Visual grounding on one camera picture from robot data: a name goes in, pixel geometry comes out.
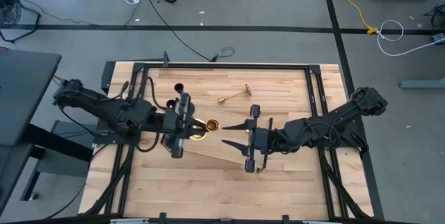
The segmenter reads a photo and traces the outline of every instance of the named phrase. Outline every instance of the gray floor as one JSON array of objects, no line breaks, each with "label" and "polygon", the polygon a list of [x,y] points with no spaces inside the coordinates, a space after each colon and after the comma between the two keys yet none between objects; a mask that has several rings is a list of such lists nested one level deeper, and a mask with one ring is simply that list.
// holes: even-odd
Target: gray floor
[{"label": "gray floor", "polygon": [[[30,1],[59,17],[84,19],[96,24],[121,25],[133,10],[123,0]],[[345,0],[333,1],[341,28],[363,28],[355,8]],[[436,3],[445,2],[354,1],[362,8],[369,24],[380,26],[387,19],[396,19],[407,29],[429,29],[428,18],[422,14]],[[174,25],[331,27],[325,0],[178,0],[175,5],[161,1],[156,6],[167,22]],[[32,23],[32,19],[24,13],[20,24]],[[46,15],[41,22],[71,24]],[[162,22],[147,0],[142,0],[130,24],[161,25]],[[8,37],[22,33],[18,30],[4,32]],[[333,34],[181,31],[178,35],[207,56],[225,46],[235,47],[236,54],[228,61],[339,63]],[[442,211],[445,203],[442,183],[445,180],[442,166],[445,142],[441,130],[445,123],[442,106],[445,90],[399,90],[397,85],[403,79],[443,77],[445,48],[430,47],[391,58],[380,52],[376,36],[342,37],[355,86],[373,86],[389,102],[384,115],[364,119],[385,218],[412,223],[442,223],[445,218]],[[428,41],[428,36],[406,36],[401,42],[383,44],[383,47],[388,52],[397,53]],[[164,50],[174,61],[201,60],[167,31],[37,31],[15,45],[2,45],[61,54],[63,59],[57,73],[67,78],[79,78],[85,86],[94,89],[99,89],[101,72],[108,60],[158,58]],[[54,84],[49,87],[33,119],[33,123],[46,129],[55,120],[66,120],[51,105],[55,89]],[[96,121],[80,110],[69,110],[68,113],[84,123]],[[25,175],[20,183],[26,180]],[[18,202],[19,194],[15,192],[0,221],[47,216],[63,206],[83,182],[82,178],[42,177],[36,188],[42,198],[35,202]],[[63,215],[74,215],[78,204],[79,199]]]}]

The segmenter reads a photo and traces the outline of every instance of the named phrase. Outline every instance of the black desk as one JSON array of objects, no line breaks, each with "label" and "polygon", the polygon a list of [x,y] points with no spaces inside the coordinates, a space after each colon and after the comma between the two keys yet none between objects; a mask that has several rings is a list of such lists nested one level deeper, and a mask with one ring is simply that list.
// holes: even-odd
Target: black desk
[{"label": "black desk", "polygon": [[61,56],[0,50],[0,214],[29,157],[45,148],[89,161],[92,150],[36,127],[35,113]]}]

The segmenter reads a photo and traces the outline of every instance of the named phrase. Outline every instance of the wooden tabletop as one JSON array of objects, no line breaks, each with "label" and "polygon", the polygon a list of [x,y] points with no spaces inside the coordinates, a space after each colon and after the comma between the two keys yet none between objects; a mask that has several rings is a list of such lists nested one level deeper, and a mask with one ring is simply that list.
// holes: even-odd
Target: wooden tabletop
[{"label": "wooden tabletop", "polygon": [[[130,80],[132,67],[133,63],[116,63],[109,96],[118,94],[122,84]],[[327,105],[332,110],[347,101],[339,67],[320,67]],[[267,127],[270,117],[274,128],[283,128],[286,121],[312,115],[302,70],[150,68],[149,76],[160,104],[176,98],[173,86],[182,83],[196,107],[193,117],[216,119],[222,126],[244,122],[252,104],[261,106],[261,127]],[[312,79],[321,114],[315,77]],[[240,95],[218,103],[219,97],[239,93],[245,84],[252,96]],[[145,94],[152,102],[150,86]],[[143,133],[141,147],[149,147],[154,135]],[[248,174],[243,169],[245,157],[220,141],[247,143],[247,137],[244,131],[208,133],[202,141],[186,141],[182,159],[171,159],[162,145],[149,153],[136,151],[124,215],[157,217],[166,212],[169,218],[281,219],[288,214],[291,219],[327,220],[317,150],[303,147],[295,154],[270,155],[265,171]],[[109,183],[115,149],[115,145],[108,146],[92,161],[79,212],[89,209]],[[357,204],[373,215],[358,151],[343,147],[337,154],[343,185]],[[331,189],[338,216],[336,190]]]}]

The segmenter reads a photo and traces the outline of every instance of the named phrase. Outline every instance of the black floor stripe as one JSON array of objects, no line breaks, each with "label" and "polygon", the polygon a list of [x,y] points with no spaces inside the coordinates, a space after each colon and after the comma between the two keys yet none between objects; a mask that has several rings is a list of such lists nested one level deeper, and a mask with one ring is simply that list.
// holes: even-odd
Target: black floor stripe
[{"label": "black floor stripe", "polygon": [[[19,24],[13,29],[31,30],[34,25]],[[302,26],[171,26],[175,31],[233,31],[233,32],[290,32],[290,33],[334,33],[334,29]],[[120,25],[39,25],[39,30],[91,30],[91,31],[169,31],[163,25],[120,26]],[[366,29],[339,29],[342,34],[364,34]],[[400,35],[401,30],[387,29],[385,35]],[[408,29],[405,35],[431,35],[431,30]]]},{"label": "black floor stripe", "polygon": [[[329,12],[329,17],[332,22],[332,28],[334,29],[334,37],[335,37],[335,42],[337,44],[337,50],[339,52],[340,64],[341,64],[341,69],[343,70],[343,77],[346,84],[346,90],[348,92],[348,95],[351,95],[355,91],[353,77],[352,74],[350,73],[348,59],[346,58],[346,51],[343,44],[343,39],[341,38],[341,30],[339,27],[339,22],[337,20],[337,15],[335,13],[334,3],[332,2],[332,0],[326,0],[326,4],[327,4],[327,10]],[[359,127],[359,130],[363,133],[364,136],[364,126],[361,119],[359,119],[358,123],[359,124],[357,125]],[[362,161],[374,216],[379,220],[384,220],[385,217],[383,215],[382,203],[380,201],[377,182],[375,180],[374,170],[371,163],[369,152],[367,152],[362,157]]]}]

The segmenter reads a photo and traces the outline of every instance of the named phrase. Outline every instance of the gray desk leg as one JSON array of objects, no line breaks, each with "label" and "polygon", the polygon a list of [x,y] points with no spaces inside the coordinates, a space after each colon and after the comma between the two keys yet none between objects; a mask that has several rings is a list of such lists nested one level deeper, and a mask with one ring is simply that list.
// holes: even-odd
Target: gray desk leg
[{"label": "gray desk leg", "polygon": [[402,81],[399,88],[445,88],[445,78],[440,80]]}]

